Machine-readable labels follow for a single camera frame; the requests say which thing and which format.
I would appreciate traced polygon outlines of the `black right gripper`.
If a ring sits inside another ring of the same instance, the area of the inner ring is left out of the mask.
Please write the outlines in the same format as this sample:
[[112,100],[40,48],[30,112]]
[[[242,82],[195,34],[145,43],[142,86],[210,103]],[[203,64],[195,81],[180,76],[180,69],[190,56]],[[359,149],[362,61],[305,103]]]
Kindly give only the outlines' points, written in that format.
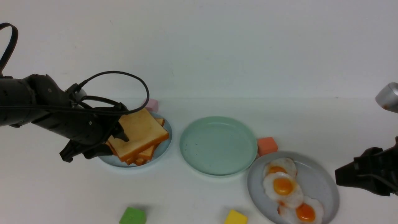
[[398,194],[398,139],[389,149],[368,148],[351,163],[335,170],[336,184],[389,197]]

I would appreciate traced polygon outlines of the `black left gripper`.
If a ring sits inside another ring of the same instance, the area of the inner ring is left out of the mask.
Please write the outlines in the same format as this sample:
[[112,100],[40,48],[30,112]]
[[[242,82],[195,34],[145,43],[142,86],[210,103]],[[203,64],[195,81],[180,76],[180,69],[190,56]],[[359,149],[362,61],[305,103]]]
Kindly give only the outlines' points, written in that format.
[[32,120],[32,124],[69,139],[60,152],[61,159],[71,163],[74,156],[84,155],[86,159],[98,156],[114,155],[106,145],[110,136],[128,142],[129,138],[118,120],[127,111],[124,104],[94,97],[94,100],[111,104],[111,107],[91,107],[84,103],[91,96],[82,94],[79,85],[73,85],[67,91],[61,90],[48,75],[33,75],[31,82],[36,92],[36,101],[44,106],[60,106],[77,109],[77,112],[42,110],[41,117]]

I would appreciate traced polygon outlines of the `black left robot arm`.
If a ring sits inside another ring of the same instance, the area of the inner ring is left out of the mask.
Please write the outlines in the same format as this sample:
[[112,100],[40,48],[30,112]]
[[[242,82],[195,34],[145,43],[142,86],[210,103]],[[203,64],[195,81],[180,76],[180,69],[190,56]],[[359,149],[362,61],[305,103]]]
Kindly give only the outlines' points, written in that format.
[[95,114],[57,112],[50,110],[7,109],[7,106],[61,106],[67,109],[90,109],[84,104],[75,103],[85,92],[76,92],[72,85],[66,91],[58,87],[48,75],[30,75],[27,78],[1,78],[1,126],[15,128],[32,123],[69,139],[60,156],[65,162],[83,154],[86,159],[112,155],[110,147],[105,146],[109,137],[125,142],[128,137],[121,124],[120,116],[100,115],[99,112],[118,112],[125,109],[122,104],[113,107],[97,107]]

